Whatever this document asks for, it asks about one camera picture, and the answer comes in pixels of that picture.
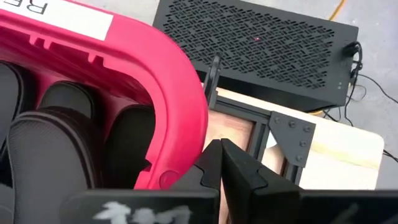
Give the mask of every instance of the wooden board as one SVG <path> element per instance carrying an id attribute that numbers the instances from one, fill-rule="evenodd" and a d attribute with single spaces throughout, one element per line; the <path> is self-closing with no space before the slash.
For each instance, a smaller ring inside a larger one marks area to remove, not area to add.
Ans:
<path id="1" fill-rule="evenodd" d="M 295 111 L 283 106 L 217 89 L 218 94 L 269 111 L 317 124 L 307 166 L 300 186 L 305 189 L 374 189 L 380 168 L 384 140 L 377 134 L 317 116 Z M 252 123 L 226 114 L 209 112 L 206 146 L 212 139 L 229 138 L 246 149 Z M 262 163 L 280 173 L 283 155 L 278 146 L 265 150 Z M 224 193 L 221 198 L 220 223 L 227 222 L 228 209 Z"/>

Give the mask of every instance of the black metal bracket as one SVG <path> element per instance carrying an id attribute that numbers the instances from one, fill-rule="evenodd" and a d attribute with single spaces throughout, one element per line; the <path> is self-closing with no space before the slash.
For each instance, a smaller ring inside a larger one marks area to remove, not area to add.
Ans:
<path id="1" fill-rule="evenodd" d="M 282 175 L 298 185 L 302 169 L 307 163 L 316 125 L 276 111 L 218 96 L 215 81 L 220 76 L 220 63 L 220 54 L 216 54 L 204 83 L 209 108 L 254 123 L 247 152 L 258 161 L 262 161 L 269 134 L 272 133 L 285 156 Z"/>

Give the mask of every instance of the gray floor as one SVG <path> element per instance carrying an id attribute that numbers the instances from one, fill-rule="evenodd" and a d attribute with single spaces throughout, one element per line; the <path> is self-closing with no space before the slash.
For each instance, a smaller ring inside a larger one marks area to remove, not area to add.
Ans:
<path id="1" fill-rule="evenodd" d="M 96 7 L 130 16 L 152 24 L 159 0 L 77 0 Z M 340 0 L 247 0 L 256 4 L 276 7 L 287 11 L 327 19 Z M 398 98 L 398 2 L 396 0 L 347 0 L 335 21 L 359 27 L 359 41 L 364 51 L 362 74 L 376 79 L 385 91 Z M 378 87 L 363 78 L 359 79 L 368 93 L 360 102 L 348 107 L 348 117 L 358 128 L 380 134 L 386 142 L 386 150 L 398 156 L 398 105 L 389 100 Z M 364 90 L 358 88 L 355 97 L 361 97 Z M 338 116 L 337 110 L 331 112 Z M 398 164 L 384 157 L 379 174 L 379 189 L 398 189 Z"/>

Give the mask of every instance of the perforated metal panel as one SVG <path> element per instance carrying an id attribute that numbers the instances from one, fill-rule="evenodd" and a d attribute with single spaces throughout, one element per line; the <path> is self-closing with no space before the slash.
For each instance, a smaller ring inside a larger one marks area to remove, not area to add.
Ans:
<path id="1" fill-rule="evenodd" d="M 341 49 L 358 34 L 356 27 L 238 0 L 161 0 L 154 26 L 199 71 L 222 52 L 222 76 L 311 98 L 346 90 L 352 58 Z"/>

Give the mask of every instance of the red plastic crate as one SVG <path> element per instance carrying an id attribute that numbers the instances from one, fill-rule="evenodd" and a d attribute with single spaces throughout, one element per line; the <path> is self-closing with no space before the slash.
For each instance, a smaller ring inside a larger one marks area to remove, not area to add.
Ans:
<path id="1" fill-rule="evenodd" d="M 134 19 L 68 1 L 29 2 L 0 1 L 0 59 L 32 70 L 40 97 L 59 80 L 99 88 L 107 130 L 123 107 L 153 104 L 152 165 L 135 189 L 170 187 L 201 153 L 207 128 L 205 96 L 187 56 Z"/>

